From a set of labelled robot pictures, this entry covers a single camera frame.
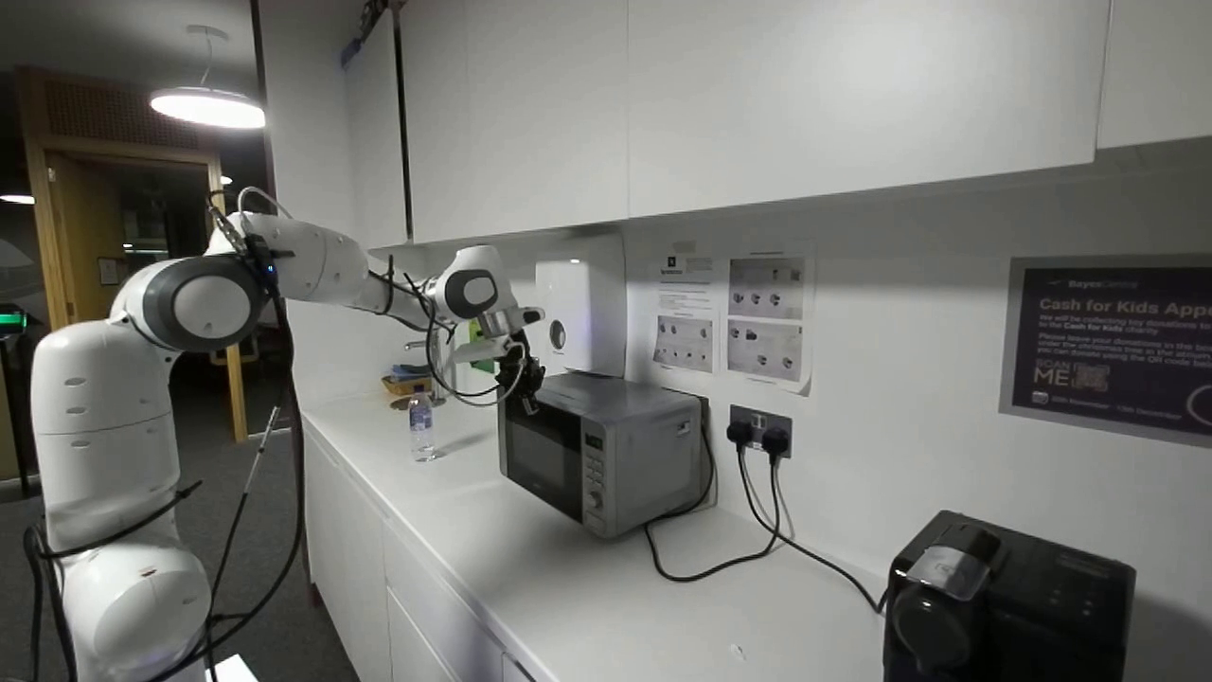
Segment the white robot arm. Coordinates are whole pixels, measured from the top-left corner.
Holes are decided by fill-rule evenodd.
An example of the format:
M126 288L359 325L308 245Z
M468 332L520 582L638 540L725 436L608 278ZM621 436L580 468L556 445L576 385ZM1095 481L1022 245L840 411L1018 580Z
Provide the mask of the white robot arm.
M53 330L29 363L37 551L76 682L204 682L209 653L239 630L172 522L190 486L170 373L185 353L243 343L282 302L333 302L422 332L474 321L482 339L463 359L487 359L506 398L542 382L526 316L487 245L463 245L436 279L409 284L372 271L339 233L231 212L196 259L137 271L102 320Z

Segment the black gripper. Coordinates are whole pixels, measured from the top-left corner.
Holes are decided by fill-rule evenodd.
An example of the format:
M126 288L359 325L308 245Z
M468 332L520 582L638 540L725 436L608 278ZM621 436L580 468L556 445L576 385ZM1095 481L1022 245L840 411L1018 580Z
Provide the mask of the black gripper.
M544 369L532 359L531 343L523 330L494 332L487 325L474 330L474 363L491 374L491 393L506 398L532 398Z

